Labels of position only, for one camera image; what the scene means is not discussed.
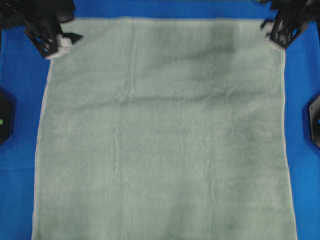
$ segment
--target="blue surface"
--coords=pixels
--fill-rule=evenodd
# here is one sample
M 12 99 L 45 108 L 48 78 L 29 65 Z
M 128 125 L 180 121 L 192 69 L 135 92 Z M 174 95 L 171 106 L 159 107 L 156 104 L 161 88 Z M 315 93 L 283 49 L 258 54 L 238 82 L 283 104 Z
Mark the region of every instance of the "blue surface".
M 79 17 L 265 18 L 250 2 L 75 0 Z M 22 28 L 3 34 L 0 87 L 15 97 L 14 134 L 0 146 L 0 240 L 29 240 L 34 156 L 49 62 Z M 320 150 L 309 136 L 307 104 L 320 94 L 320 46 L 315 24 L 287 51 L 285 134 L 299 240 L 320 240 Z

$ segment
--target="blue table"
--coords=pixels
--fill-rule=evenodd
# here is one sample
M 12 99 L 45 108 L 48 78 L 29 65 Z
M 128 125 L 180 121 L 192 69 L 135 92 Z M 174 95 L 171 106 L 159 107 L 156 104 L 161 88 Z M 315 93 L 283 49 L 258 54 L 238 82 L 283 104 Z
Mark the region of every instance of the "blue table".
M 78 17 L 265 18 L 248 1 L 75 0 Z M 0 146 L 0 240 L 29 240 L 34 156 L 49 62 L 22 28 L 2 34 L 0 88 L 15 102 L 14 134 Z M 312 24 L 286 53 L 285 135 L 299 240 L 320 239 L 320 149 L 310 141 L 307 105 L 320 94 L 320 46 Z

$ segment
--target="terry cloth towel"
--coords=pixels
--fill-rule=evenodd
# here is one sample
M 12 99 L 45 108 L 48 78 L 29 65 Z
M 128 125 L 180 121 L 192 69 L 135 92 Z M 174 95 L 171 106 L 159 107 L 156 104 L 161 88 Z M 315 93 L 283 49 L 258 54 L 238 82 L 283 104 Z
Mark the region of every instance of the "terry cloth towel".
M 80 19 L 51 62 L 33 240 L 296 240 L 285 54 L 260 21 Z

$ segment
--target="towel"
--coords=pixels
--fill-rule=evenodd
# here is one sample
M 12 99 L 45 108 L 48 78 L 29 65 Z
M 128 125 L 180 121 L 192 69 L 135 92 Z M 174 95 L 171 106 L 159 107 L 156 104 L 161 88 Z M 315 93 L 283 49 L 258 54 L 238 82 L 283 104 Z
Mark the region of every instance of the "towel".
M 33 240 L 296 240 L 285 54 L 259 20 L 78 19 L 52 61 Z

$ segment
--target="black mechanical part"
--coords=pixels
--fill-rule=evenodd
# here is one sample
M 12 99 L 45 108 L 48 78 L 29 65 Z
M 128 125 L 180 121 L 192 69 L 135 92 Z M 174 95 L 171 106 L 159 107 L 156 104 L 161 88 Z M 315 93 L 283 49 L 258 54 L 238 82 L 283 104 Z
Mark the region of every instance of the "black mechanical part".
M 267 37 L 284 49 L 308 28 L 309 22 L 320 24 L 319 0 L 258 0 L 258 2 L 261 4 L 271 2 L 270 8 L 278 11 L 275 19 L 265 20 L 261 28 L 267 22 L 274 23 Z
M 62 23 L 75 18 L 73 0 L 2 0 L 0 29 L 25 26 L 25 34 L 44 58 L 59 51 L 60 35 L 73 44 L 82 38 L 75 33 L 63 33 Z
M 320 96 L 309 106 L 311 140 L 320 148 Z
M 0 92 L 0 145 L 11 135 L 13 106 L 10 101 Z

